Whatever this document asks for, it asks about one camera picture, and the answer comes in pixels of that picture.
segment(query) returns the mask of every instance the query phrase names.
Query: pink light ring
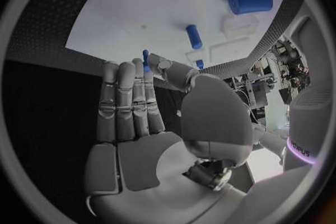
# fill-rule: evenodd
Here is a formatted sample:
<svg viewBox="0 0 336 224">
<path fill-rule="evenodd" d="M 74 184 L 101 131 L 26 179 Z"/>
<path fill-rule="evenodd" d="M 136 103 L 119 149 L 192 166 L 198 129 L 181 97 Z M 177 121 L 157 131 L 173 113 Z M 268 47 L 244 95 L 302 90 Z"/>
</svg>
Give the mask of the pink light ring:
<svg viewBox="0 0 336 224">
<path fill-rule="evenodd" d="M 287 148 L 296 156 L 298 157 L 300 160 L 307 162 L 308 164 L 314 164 L 315 160 L 310 159 L 309 157 L 306 157 L 304 155 L 302 155 L 297 149 L 295 149 L 292 146 L 291 140 L 288 138 L 287 139 Z"/>
</svg>

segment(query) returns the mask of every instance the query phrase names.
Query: purple light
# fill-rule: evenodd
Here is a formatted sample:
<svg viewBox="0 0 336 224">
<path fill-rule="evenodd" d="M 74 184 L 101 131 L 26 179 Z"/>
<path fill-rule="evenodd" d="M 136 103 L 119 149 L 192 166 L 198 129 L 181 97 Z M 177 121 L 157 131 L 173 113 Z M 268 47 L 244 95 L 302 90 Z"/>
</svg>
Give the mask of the purple light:
<svg viewBox="0 0 336 224">
<path fill-rule="evenodd" d="M 314 164 L 315 160 L 310 160 L 309 158 L 307 158 L 306 156 L 303 156 L 302 154 L 298 153 L 297 150 L 295 148 L 293 148 L 290 139 L 287 139 L 287 148 L 296 156 L 298 157 L 300 160 L 307 162 L 308 164 Z"/>
</svg>

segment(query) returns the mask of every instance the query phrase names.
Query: blue object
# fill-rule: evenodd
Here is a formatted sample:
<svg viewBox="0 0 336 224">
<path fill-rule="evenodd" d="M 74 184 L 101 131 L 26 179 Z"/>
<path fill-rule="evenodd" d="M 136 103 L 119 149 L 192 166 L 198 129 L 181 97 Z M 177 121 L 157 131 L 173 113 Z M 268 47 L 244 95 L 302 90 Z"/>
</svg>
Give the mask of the blue object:
<svg viewBox="0 0 336 224">
<path fill-rule="evenodd" d="M 142 55 L 143 55 L 143 69 L 145 72 L 149 72 L 151 69 L 148 65 L 148 55 L 149 55 L 148 50 L 147 49 L 143 50 Z"/>
<path fill-rule="evenodd" d="M 204 63 L 202 60 L 197 60 L 196 61 L 196 65 L 199 69 L 203 69 L 204 68 Z"/>
<path fill-rule="evenodd" d="M 200 49 L 202 47 L 202 41 L 200 40 L 196 25 L 189 25 L 186 28 L 190 43 L 192 44 L 193 49 Z"/>
<path fill-rule="evenodd" d="M 273 0 L 228 0 L 234 14 L 245 14 L 260 11 L 270 11 Z"/>
</svg>

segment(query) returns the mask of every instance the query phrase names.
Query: dark background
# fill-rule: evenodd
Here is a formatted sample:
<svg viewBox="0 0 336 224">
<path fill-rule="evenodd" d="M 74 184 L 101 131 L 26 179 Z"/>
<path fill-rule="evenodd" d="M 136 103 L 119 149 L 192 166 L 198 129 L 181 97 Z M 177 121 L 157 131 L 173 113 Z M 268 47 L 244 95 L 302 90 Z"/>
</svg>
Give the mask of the dark background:
<svg viewBox="0 0 336 224">
<path fill-rule="evenodd" d="M 336 0 L 327 1 L 335 8 Z M 0 0 L 1 7 L 5 2 Z M 41 182 L 39 188 L 46 197 L 56 200 L 60 210 L 76 217 L 80 223 L 98 222 L 84 206 L 76 205 L 84 201 L 82 177 L 67 180 L 67 174 L 73 169 L 81 174 L 86 161 L 83 156 L 87 156 L 94 143 L 100 83 L 100 78 L 95 76 L 16 62 L 6 62 L 4 69 L 4 110 L 16 152 L 20 160 L 24 160 L 23 165 L 33 181 Z M 40 158 L 38 152 L 43 152 L 46 158 Z M 335 177 L 336 173 L 298 223 L 316 223 L 327 206 L 336 211 L 336 205 L 331 204 L 336 191 Z M 25 223 L 37 222 L 3 174 L 0 175 L 0 190 L 4 216 L 8 212 L 13 223 L 22 220 Z"/>
</svg>

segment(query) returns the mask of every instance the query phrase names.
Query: black perforated panel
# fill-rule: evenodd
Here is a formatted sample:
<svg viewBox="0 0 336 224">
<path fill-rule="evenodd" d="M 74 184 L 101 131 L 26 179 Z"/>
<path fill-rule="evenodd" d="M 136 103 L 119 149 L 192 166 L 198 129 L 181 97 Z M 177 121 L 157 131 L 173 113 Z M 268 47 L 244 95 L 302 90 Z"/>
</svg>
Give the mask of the black perforated panel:
<svg viewBox="0 0 336 224">
<path fill-rule="evenodd" d="M 31 0 L 11 39 L 7 59 L 101 75 L 103 61 L 65 48 L 71 28 L 87 0 Z M 245 58 L 203 70 L 221 78 L 246 73 L 285 31 L 303 0 L 283 0 L 262 40 Z M 169 87 L 156 80 L 156 86 Z"/>
</svg>

